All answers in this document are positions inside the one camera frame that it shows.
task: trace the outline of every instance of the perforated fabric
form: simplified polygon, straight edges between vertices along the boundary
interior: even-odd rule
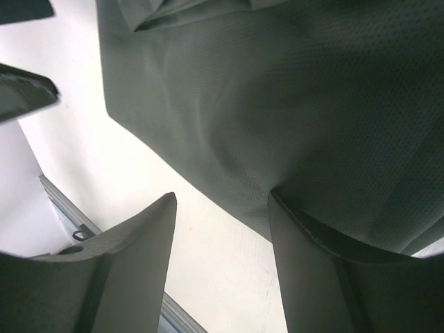
[[[442,1],[292,0],[136,33],[97,3],[110,116],[258,233],[278,185],[396,252],[444,214]]]

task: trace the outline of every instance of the white wall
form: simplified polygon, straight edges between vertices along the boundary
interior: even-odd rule
[[[413,257],[427,258],[433,257],[434,255],[439,255],[441,253],[444,253],[444,237],[428,245],[428,247],[418,251],[413,255]]]
[[[71,244],[17,120],[0,123],[0,251],[30,257]]]
[[[178,196],[166,292],[208,332],[286,332],[272,245],[113,122],[103,99],[93,0],[0,26],[0,61],[51,78],[62,103],[20,124],[45,175],[100,228]]]

